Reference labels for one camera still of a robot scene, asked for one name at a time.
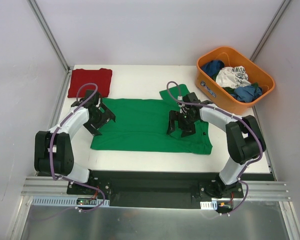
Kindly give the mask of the orange plastic basket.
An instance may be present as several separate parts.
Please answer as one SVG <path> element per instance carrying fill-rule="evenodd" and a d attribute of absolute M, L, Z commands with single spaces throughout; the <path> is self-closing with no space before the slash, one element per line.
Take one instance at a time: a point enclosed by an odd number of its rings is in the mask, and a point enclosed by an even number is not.
<path fill-rule="evenodd" d="M 214 60 L 223 62 L 225 67 L 244 67 L 248 81 L 254 85 L 258 84 L 261 96 L 253 101 L 244 102 L 239 98 L 239 95 L 220 86 L 215 79 L 202 70 L 205 64 Z M 276 86 L 275 80 L 267 72 L 241 52 L 229 46 L 220 46 L 202 55 L 197 60 L 196 67 L 197 75 L 194 82 L 196 87 L 219 108 L 237 115 L 243 114 L 248 108 L 256 105 L 256 103 L 271 93 Z"/>

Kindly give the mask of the green t-shirt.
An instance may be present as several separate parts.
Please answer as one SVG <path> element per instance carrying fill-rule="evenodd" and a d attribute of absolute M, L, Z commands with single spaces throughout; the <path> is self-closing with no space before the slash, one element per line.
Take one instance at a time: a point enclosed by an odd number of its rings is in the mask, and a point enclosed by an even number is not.
<path fill-rule="evenodd" d="M 164 153 L 193 153 L 210 155 L 209 124 L 197 121 L 195 134 L 182 137 L 177 128 L 168 135 L 169 112 L 179 110 L 174 101 L 189 90 L 185 84 L 160 91 L 160 99 L 104 98 L 105 105 L 114 113 L 92 139 L 90 148 L 100 151 L 137 151 Z"/>

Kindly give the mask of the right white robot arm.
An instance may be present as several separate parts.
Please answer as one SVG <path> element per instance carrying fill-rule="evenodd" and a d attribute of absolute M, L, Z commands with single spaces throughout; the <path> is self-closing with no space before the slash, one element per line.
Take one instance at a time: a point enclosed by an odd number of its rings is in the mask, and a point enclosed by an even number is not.
<path fill-rule="evenodd" d="M 216 107 L 210 101 L 201 102 L 195 93 L 175 98 L 179 110 L 169 112 L 167 134 L 181 130 L 185 138 L 196 133 L 196 122 L 207 122 L 226 134 L 229 159 L 215 180 L 204 187 L 212 198 L 224 198 L 232 193 L 240 182 L 241 175 L 253 161 L 260 158 L 266 144 L 254 116 L 245 117 L 231 114 Z"/>

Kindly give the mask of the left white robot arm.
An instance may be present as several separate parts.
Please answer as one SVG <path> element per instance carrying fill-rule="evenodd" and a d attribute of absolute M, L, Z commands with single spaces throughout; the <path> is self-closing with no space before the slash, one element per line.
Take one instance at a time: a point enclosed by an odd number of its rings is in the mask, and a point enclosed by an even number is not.
<path fill-rule="evenodd" d="M 89 195 L 96 183 L 90 179 L 90 170 L 75 162 L 72 139 L 81 127 L 93 136 L 101 136 L 100 128 L 115 121 L 115 114 L 103 103 L 96 90 L 87 90 L 85 96 L 71 105 L 67 115 L 47 131 L 35 135 L 34 168 L 37 172 L 50 174 L 55 179 L 63 177 L 79 182 L 78 188 Z"/>

